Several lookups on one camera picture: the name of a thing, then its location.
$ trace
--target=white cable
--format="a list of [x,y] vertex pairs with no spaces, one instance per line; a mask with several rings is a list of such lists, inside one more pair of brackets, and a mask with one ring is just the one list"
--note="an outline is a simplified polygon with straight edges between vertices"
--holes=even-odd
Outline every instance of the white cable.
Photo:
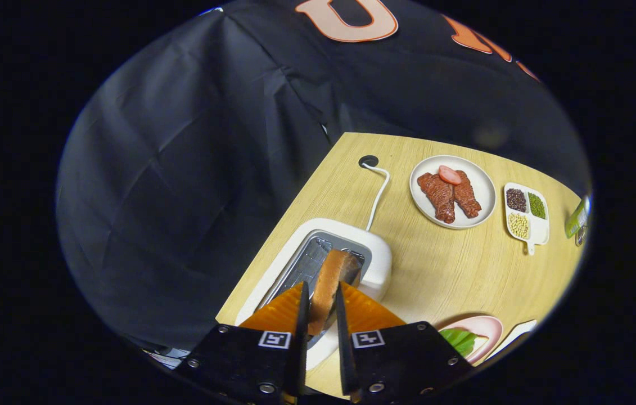
[[370,169],[374,172],[385,173],[385,181],[382,183],[382,187],[380,187],[379,192],[377,192],[377,196],[375,197],[375,202],[372,203],[372,212],[370,213],[370,219],[367,221],[367,228],[365,231],[370,231],[370,227],[372,226],[372,219],[375,218],[375,209],[377,208],[377,202],[380,201],[380,195],[382,195],[382,190],[385,190],[385,186],[387,186],[387,182],[390,182],[390,173],[387,170],[380,169],[379,167],[369,166],[367,163],[362,164],[365,169]]

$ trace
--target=black beans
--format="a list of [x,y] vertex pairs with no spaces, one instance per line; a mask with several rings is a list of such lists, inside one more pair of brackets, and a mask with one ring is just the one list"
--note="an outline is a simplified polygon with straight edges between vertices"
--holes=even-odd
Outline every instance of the black beans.
[[506,192],[506,195],[508,196],[508,207],[522,213],[526,212],[525,193],[522,190],[511,188]]

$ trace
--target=green beans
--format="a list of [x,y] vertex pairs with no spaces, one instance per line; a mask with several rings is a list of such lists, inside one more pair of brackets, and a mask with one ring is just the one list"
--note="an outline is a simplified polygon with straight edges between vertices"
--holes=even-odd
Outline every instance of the green beans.
[[538,218],[545,219],[545,206],[540,197],[529,192],[528,198],[530,200],[530,212]]

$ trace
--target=round plate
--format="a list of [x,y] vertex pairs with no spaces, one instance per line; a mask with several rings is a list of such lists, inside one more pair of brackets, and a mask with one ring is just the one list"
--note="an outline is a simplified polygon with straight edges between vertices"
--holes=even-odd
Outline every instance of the round plate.
[[[453,170],[462,170],[467,174],[472,185],[472,192],[475,193],[475,200],[480,203],[482,210],[475,218],[467,218],[462,209],[455,203],[455,221],[453,223],[444,223],[435,218],[435,208],[428,200],[420,186],[418,185],[418,177],[425,173],[436,174],[440,165],[448,166]],[[495,210],[495,185],[484,170],[480,169],[477,164],[469,160],[451,155],[433,156],[418,163],[410,174],[410,193],[413,195],[413,201],[429,220],[451,229],[465,229],[480,225],[483,221],[490,218]]]
[[482,359],[483,356],[495,348],[496,344],[498,344],[498,340],[500,340],[500,336],[503,335],[503,323],[500,322],[498,318],[495,318],[495,316],[490,315],[471,316],[470,318],[465,318],[444,326],[440,328],[440,330],[443,331],[453,328],[465,329],[466,331],[471,331],[474,334],[488,338],[488,341],[483,344],[482,348],[470,354],[470,356],[465,357],[470,364],[479,361],[479,359]]

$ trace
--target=white plate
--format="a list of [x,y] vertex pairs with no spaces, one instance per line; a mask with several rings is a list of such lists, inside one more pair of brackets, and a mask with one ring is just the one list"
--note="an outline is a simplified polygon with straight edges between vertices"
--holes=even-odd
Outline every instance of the white plate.
[[[420,190],[418,177],[426,173],[436,174],[441,165],[448,166],[453,170],[462,170],[467,174],[467,178],[470,179],[470,185],[472,185],[472,192],[475,194],[475,200],[477,200],[477,202],[480,203],[480,207],[482,207],[477,217],[467,218],[465,213],[462,212],[462,209],[455,203],[455,221],[453,221],[453,223],[444,223],[438,220],[438,218],[435,218],[435,208],[425,193]],[[495,185],[493,185],[493,180],[491,180],[490,176],[488,176],[484,170],[480,169],[477,164],[457,156],[433,156],[418,163],[415,169],[413,169],[413,173],[410,174],[410,192],[411,195],[413,195],[415,205],[418,206],[421,213],[428,217],[429,220],[445,228],[472,228],[490,218],[490,215],[493,214],[493,210],[495,210]]]
[[[525,210],[526,213],[523,213],[518,210],[513,210],[508,207],[508,190],[510,189],[521,190],[525,195]],[[530,208],[530,198],[528,197],[528,193],[531,192],[534,195],[537,195],[538,198],[541,199],[543,203],[543,207],[545,208],[545,219],[536,217],[531,213]],[[535,246],[536,245],[544,245],[550,239],[550,215],[547,210],[547,202],[545,201],[545,197],[543,197],[540,192],[531,189],[530,187],[523,186],[522,184],[517,183],[506,183],[505,187],[503,187],[503,203],[505,204],[505,221],[506,226],[508,227],[508,232],[510,232],[511,236],[515,239],[519,239],[524,241],[528,245],[528,254],[531,256],[535,254]],[[508,225],[508,217],[511,213],[516,213],[518,215],[523,215],[528,218],[528,238],[524,239],[519,236],[516,236],[513,233],[513,230],[510,229]]]

